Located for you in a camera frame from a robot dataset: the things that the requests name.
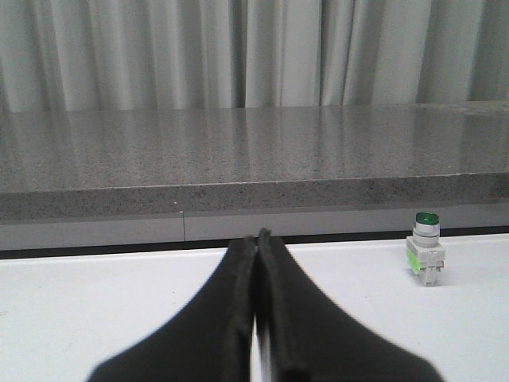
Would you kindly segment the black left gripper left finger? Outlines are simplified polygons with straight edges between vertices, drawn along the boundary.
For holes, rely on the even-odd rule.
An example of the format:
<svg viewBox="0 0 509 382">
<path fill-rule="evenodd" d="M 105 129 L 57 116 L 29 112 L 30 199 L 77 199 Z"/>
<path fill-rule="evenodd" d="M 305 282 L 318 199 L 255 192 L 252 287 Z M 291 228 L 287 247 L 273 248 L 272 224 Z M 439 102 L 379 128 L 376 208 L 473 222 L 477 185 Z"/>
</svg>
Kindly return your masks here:
<svg viewBox="0 0 509 382">
<path fill-rule="evenodd" d="M 232 240 L 187 305 L 148 337 L 97 366 L 91 381 L 248 381 L 254 324 L 253 237 Z"/>
</svg>

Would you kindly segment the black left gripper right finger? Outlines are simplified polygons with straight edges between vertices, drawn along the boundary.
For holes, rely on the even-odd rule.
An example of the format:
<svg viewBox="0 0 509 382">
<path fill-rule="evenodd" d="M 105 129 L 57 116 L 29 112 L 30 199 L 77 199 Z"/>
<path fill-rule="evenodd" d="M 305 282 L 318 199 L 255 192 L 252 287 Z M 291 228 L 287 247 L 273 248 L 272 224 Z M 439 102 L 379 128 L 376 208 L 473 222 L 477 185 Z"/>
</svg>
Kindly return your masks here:
<svg viewBox="0 0 509 382">
<path fill-rule="evenodd" d="M 339 308 L 283 240 L 258 234 L 256 322 L 267 381 L 440 381 L 425 359 Z"/>
</svg>

